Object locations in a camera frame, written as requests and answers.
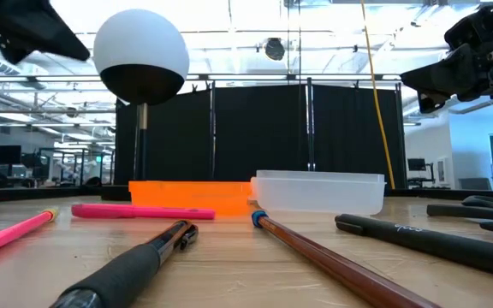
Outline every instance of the black curtain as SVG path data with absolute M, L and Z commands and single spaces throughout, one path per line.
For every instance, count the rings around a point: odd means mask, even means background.
M 114 184 L 128 185 L 134 178 L 134 146 L 136 140 L 136 107 L 116 103 L 116 154 Z
M 147 180 L 208 181 L 212 147 L 210 91 L 177 95 L 149 107 Z M 134 178 L 137 108 L 117 107 L 115 184 Z
M 147 176 L 155 181 L 211 179 L 211 92 L 192 92 L 152 106 Z
M 306 88 L 218 88 L 216 181 L 249 181 L 256 170 L 307 170 Z
M 400 93 L 378 90 L 396 188 L 406 188 Z M 372 89 L 313 86 L 317 171 L 385 175 L 389 172 Z

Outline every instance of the pink marker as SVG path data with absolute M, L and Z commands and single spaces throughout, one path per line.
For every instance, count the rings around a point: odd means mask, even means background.
M 43 213 L 10 226 L 0 231 L 0 247 L 18 239 L 22 235 L 41 227 L 46 222 L 52 222 L 58 216 L 58 210 L 45 210 Z
M 181 218 L 214 219 L 216 212 L 209 209 L 178 209 L 164 207 L 137 207 L 121 204 L 76 204 L 72 214 L 82 218 Z

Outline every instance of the office chair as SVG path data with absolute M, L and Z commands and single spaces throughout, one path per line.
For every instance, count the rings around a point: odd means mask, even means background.
M 492 185 L 488 178 L 465 178 L 459 179 L 460 189 L 491 191 Z

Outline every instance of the blue cap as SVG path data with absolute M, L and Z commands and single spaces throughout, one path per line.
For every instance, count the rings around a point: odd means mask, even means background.
M 259 222 L 258 222 L 258 219 L 260 219 L 260 217 L 267 217 L 267 214 L 265 214 L 265 211 L 257 210 L 255 212 L 253 212 L 252 223 L 254 224 L 254 227 L 256 227 L 256 228 L 262 228 L 262 225 L 259 224 Z

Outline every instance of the wooden table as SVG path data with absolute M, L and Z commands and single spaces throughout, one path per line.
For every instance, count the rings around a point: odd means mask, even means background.
M 379 219 L 493 241 L 462 218 L 428 218 L 428 199 L 386 198 Z M 0 229 L 57 207 L 56 223 L 0 249 L 0 307 L 47 307 L 66 287 L 174 220 L 85 220 L 69 206 L 98 198 L 0 203 Z M 271 213 L 323 246 L 443 307 L 493 307 L 493 275 L 336 229 L 334 215 Z M 265 231 L 250 217 L 198 222 L 199 241 L 176 253 L 135 307 L 366 307 L 367 304 Z

